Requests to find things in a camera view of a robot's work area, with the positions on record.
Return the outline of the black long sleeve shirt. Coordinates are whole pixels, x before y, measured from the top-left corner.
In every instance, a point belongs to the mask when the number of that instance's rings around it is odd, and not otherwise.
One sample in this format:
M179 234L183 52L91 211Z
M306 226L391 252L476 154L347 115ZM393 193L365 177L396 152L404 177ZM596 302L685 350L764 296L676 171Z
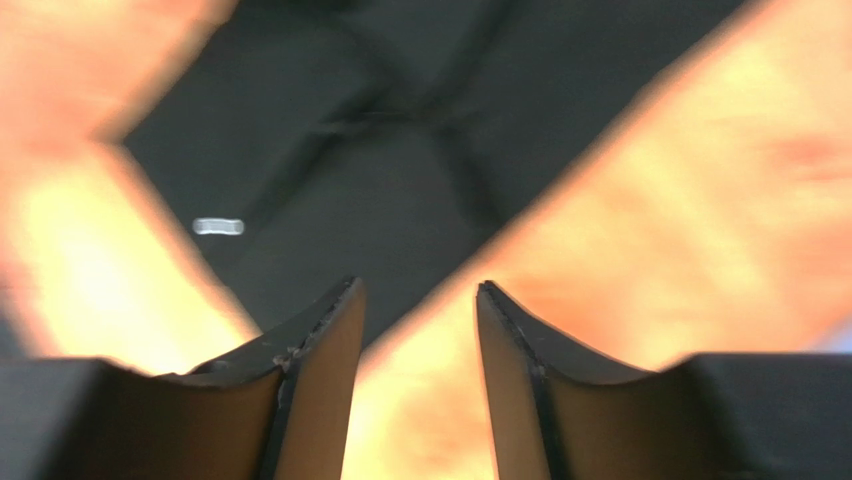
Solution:
M735 1L241 1L124 145L264 330L341 277L371 342Z

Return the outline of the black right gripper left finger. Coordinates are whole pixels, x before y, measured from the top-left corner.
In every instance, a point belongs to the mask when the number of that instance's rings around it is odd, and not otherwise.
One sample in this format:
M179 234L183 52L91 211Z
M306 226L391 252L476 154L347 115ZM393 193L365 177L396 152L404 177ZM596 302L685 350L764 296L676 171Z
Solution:
M336 479L366 289L308 309L185 374L99 358L1 366L5 479Z

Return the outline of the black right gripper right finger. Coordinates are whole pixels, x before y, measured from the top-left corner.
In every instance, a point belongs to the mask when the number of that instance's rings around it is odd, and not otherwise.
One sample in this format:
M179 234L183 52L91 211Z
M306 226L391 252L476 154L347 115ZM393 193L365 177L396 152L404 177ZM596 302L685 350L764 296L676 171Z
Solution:
M703 353L660 372L553 329L495 283L477 326L502 479L847 479L847 354Z

